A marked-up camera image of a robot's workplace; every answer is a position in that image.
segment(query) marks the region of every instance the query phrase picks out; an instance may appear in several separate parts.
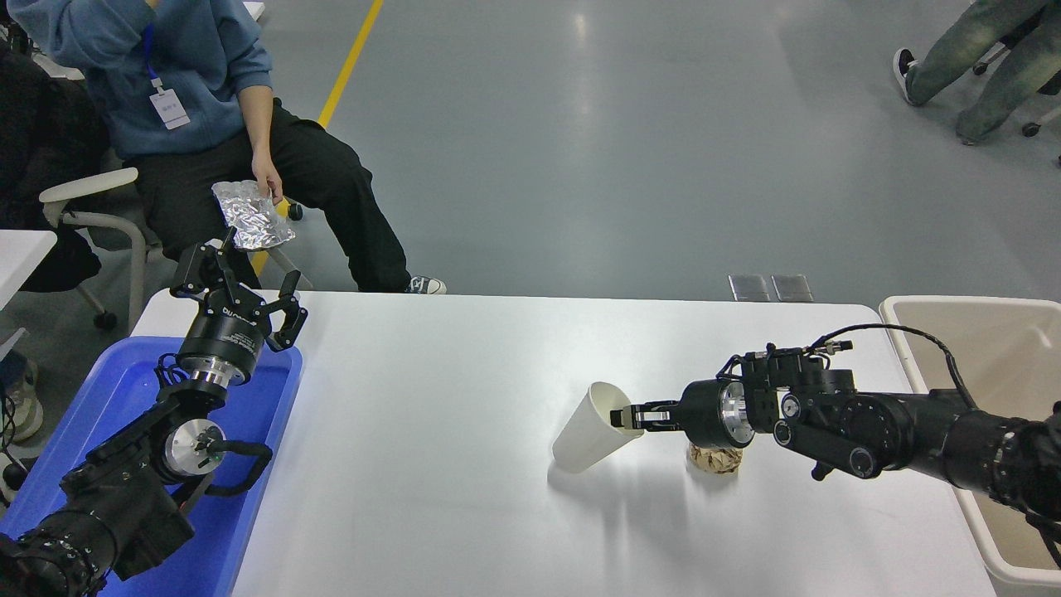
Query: crumpled paper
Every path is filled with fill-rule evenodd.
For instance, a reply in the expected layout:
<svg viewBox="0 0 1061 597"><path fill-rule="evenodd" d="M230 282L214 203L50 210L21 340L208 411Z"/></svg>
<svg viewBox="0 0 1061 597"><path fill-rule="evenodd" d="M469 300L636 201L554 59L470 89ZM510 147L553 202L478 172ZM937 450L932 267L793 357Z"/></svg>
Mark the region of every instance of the crumpled paper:
<svg viewBox="0 0 1061 597"><path fill-rule="evenodd" d="M273 198L258 192L258 182L215 182L210 189L221 204L225 222L236 227L236 247L240 250L263 250L279 246L295 238L273 206Z"/></svg>
<svg viewBox="0 0 1061 597"><path fill-rule="evenodd" d="M737 449L701 449L689 444L689 460L694 467L707 473L726 475L736 473L741 467L742 452Z"/></svg>

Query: paper cup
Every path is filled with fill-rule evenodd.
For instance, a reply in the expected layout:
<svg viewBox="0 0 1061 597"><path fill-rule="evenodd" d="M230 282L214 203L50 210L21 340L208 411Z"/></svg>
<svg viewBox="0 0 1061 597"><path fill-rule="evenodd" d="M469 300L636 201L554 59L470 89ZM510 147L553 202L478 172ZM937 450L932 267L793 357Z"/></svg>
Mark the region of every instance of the paper cup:
<svg viewBox="0 0 1061 597"><path fill-rule="evenodd" d="M643 436L644 429L611 426L611 411L626 406L630 406L630 399L619 388L604 382L592 384L553 442L556 466L568 473L581 473L623 444Z"/></svg>

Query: aluminum foil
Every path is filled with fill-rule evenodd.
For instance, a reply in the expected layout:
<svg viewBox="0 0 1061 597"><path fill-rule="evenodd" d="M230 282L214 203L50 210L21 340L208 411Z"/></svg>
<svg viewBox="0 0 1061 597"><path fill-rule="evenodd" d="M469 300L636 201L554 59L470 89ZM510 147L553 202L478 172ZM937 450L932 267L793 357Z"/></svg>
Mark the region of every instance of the aluminum foil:
<svg viewBox="0 0 1061 597"><path fill-rule="evenodd" d="M258 182L216 182L213 195L221 204L225 222L236 227L236 247L241 250L272 248L295 238L273 206L273 199L258 192Z"/></svg>

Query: jeans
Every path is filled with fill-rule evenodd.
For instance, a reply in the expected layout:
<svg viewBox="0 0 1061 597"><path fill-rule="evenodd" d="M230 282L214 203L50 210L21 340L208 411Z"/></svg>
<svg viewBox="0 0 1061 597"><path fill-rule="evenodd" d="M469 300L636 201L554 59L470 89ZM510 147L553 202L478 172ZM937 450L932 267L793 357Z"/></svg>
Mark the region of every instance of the jeans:
<svg viewBox="0 0 1061 597"><path fill-rule="evenodd" d="M372 195L372 174L358 154L311 120L302 120L274 100L269 137L273 163L284 194L320 208L343 252L350 275L364 292L401 292L410 281L405 251ZM126 162L140 175L137 190L147 225L162 241L162 253L179 259L188 246L222 238L225 220L210 187L219 181L254 179L246 131L212 150L187 155L152 155ZM243 252L229 253L240 281L259 287Z"/></svg>
<svg viewBox="0 0 1061 597"><path fill-rule="evenodd" d="M956 131L980 141L1040 87L1061 71L1061 0L976 0L924 59L906 75L915 105L936 96L991 49L999 37L1046 7L1038 28L1006 56L976 103L958 115Z"/></svg>

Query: black robotic arm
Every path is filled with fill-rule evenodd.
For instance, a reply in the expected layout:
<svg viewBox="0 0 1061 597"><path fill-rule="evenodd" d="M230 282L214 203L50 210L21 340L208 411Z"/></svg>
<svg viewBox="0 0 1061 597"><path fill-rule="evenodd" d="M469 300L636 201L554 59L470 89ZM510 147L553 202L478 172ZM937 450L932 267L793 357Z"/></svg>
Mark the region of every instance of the black robotic arm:
<svg viewBox="0 0 1061 597"><path fill-rule="evenodd" d="M0 534L0 595L95 595L111 569L123 580L151 569L194 535L187 514L199 497L243 493L268 464L267 446L227 440L208 416L225 405L229 385L250 380L264 345L293 346L307 311L294 295L297 270L273 303L234 281L225 257L233 232L182 256L171 293L199 310L180 351L159 359L154 406L63 477L62 509L17 541ZM276 312L285 317L274 333ZM176 364L166 367L170 356ZM226 453L257 459L236 487L212 485Z"/></svg>
<svg viewBox="0 0 1061 597"><path fill-rule="evenodd" d="M831 355L853 348L832 338L887 328L924 336L946 356L953 390L923 394L862 392ZM740 367L740 373L733 373ZM1045 421L979 410L946 347L920 331L888 324L852 327L808 348L733 356L714 380L694 382L679 401L632 405L611 412L615 427L684 432L700 447L747 446L755 434L817 461L812 477L832 471L871 479L911 469L982 493L1026 515L1054 545L1061 531L1061 403Z"/></svg>

